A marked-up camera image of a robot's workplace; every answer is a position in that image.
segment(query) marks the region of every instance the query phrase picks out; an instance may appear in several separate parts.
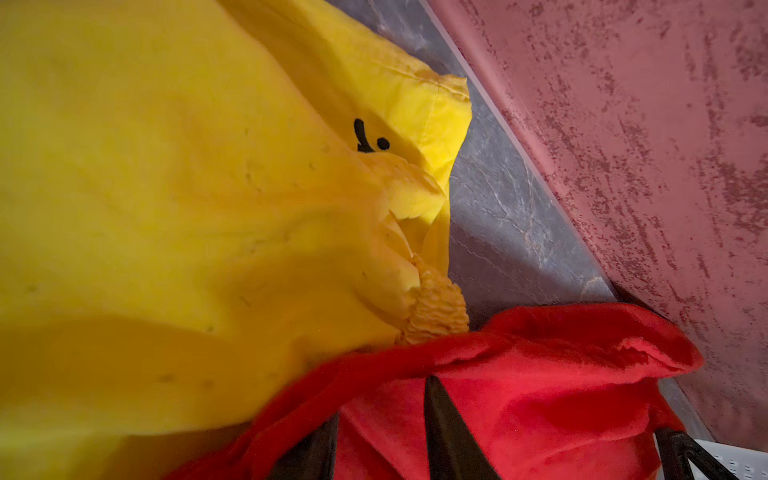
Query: yellow fabric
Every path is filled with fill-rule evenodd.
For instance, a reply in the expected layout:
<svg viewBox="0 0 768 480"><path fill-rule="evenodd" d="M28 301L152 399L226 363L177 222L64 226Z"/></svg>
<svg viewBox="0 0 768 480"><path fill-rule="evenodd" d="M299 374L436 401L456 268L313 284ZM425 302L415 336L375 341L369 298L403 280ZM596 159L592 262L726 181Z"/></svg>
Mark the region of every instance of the yellow fabric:
<svg viewBox="0 0 768 480"><path fill-rule="evenodd" d="M0 104L0 478L157 477L324 359L467 328L465 82L322 0L0 2Z"/></svg>

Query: black mark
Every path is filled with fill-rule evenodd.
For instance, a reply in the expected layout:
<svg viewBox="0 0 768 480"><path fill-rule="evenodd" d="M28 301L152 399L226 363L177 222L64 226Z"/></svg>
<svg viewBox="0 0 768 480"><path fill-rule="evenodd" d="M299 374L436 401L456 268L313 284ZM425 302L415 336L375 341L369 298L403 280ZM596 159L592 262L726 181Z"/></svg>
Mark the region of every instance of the black mark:
<svg viewBox="0 0 768 480"><path fill-rule="evenodd" d="M371 144L368 143L368 138L366 137L366 124L359 118L355 119L355 136L357 137L357 151L362 151L364 154L371 154L375 151L371 147ZM381 150L388 150L389 140L381 137L376 141L376 146Z"/></svg>

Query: black metal bar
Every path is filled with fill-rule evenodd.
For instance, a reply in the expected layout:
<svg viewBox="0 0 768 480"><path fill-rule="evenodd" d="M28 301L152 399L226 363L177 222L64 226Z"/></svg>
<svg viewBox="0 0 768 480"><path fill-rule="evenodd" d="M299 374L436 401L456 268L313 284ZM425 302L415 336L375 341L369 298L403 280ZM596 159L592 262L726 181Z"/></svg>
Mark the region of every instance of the black metal bar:
<svg viewBox="0 0 768 480"><path fill-rule="evenodd" d="M339 414L307 435L280 457L267 476L269 480L332 480L336 465L336 435Z"/></svg>
<svg viewBox="0 0 768 480"><path fill-rule="evenodd" d="M501 480L436 376L424 386L431 480Z"/></svg>
<svg viewBox="0 0 768 480"><path fill-rule="evenodd" d="M694 480L690 460L709 480L737 480L728 469L685 432L663 428L656 431L664 480Z"/></svg>

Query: red bag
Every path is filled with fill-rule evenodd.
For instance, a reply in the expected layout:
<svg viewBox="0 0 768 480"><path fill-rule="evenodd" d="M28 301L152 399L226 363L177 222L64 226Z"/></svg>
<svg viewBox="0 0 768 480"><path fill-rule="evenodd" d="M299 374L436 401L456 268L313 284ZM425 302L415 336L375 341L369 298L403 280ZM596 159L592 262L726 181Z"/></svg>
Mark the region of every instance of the red bag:
<svg viewBox="0 0 768 480"><path fill-rule="evenodd" d="M340 412L334 478L426 480L424 378L434 373L502 478L646 479L660 464L653 431L683 429L657 380L702 364L680 330L640 307L519 307L480 332L329 362L233 444L168 478L265 478Z"/></svg>

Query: textured wall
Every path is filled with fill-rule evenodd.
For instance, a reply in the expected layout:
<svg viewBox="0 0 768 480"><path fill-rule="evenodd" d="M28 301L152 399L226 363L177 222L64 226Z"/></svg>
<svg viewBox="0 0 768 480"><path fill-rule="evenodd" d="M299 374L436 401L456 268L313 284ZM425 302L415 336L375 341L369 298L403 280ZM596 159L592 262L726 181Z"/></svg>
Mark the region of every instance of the textured wall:
<svg viewBox="0 0 768 480"><path fill-rule="evenodd" d="M768 450L768 2L431 0L608 276L707 358L680 384Z"/></svg>

